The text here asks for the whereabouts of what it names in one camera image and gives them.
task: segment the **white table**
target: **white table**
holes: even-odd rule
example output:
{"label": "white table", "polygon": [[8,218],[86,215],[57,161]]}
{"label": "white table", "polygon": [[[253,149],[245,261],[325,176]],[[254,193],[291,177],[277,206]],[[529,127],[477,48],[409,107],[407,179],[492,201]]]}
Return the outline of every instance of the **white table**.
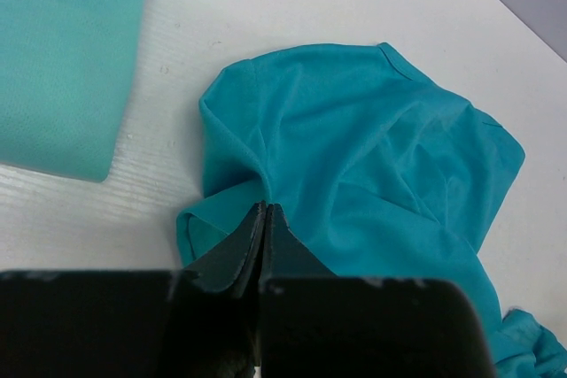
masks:
{"label": "white table", "polygon": [[111,176],[0,167],[0,267],[179,266],[174,218],[201,197],[197,100],[215,75],[293,45],[381,41],[524,146],[481,258],[503,310],[567,343],[567,64],[498,0],[147,0]]}

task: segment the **cloth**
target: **cloth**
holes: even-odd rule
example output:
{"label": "cloth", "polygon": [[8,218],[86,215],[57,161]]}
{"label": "cloth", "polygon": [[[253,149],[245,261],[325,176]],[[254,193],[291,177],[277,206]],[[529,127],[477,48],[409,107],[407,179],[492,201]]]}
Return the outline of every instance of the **cloth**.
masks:
{"label": "cloth", "polygon": [[524,152],[392,46],[303,46],[238,62],[200,111],[205,199],[177,220],[184,264],[265,199],[282,205],[295,236],[338,275],[455,282],[496,363],[531,362],[517,356],[520,346],[543,352],[510,337],[513,320],[501,332],[498,297],[477,257]]}
{"label": "cloth", "polygon": [[144,0],[0,0],[0,161],[102,181]]}
{"label": "cloth", "polygon": [[512,310],[489,341],[500,376],[567,378],[567,353],[557,338],[532,315]]}

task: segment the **black plastic part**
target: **black plastic part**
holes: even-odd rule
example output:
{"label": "black plastic part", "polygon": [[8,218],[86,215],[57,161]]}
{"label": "black plastic part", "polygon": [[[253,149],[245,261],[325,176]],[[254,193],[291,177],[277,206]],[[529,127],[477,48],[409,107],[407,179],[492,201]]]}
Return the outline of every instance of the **black plastic part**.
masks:
{"label": "black plastic part", "polygon": [[454,285],[339,278],[256,204],[182,271],[0,274],[0,376],[493,378]]}
{"label": "black plastic part", "polygon": [[0,376],[152,376],[178,274],[2,273]]}
{"label": "black plastic part", "polygon": [[260,296],[262,377],[496,375],[448,282],[274,278]]}

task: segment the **turquoise fabric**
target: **turquoise fabric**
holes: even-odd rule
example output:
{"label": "turquoise fabric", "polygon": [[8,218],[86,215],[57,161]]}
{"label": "turquoise fabric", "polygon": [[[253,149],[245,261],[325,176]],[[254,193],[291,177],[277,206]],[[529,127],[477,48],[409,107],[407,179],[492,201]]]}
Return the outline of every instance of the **turquoise fabric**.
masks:
{"label": "turquoise fabric", "polygon": [[144,0],[0,0],[0,161],[102,181]]}
{"label": "turquoise fabric", "polygon": [[[200,111],[205,199],[177,220],[185,265],[233,231],[252,203],[279,203],[298,239],[336,274],[455,282],[494,362],[506,362],[501,376],[555,376],[564,349],[536,350],[517,337],[521,325],[502,322],[477,257],[524,161],[492,117],[386,43],[304,46],[236,63]],[[553,367],[538,359],[543,352]]]}

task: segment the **white textured surface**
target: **white textured surface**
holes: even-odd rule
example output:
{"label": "white textured surface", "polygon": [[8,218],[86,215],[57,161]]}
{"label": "white textured surface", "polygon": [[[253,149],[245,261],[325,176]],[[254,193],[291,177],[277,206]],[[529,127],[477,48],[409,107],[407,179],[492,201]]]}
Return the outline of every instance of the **white textured surface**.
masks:
{"label": "white textured surface", "polygon": [[174,218],[200,197],[197,99],[215,75],[292,45],[381,41],[524,146],[481,258],[504,310],[567,342],[567,64],[498,0],[147,0],[110,178],[0,167],[0,267],[177,266]]}

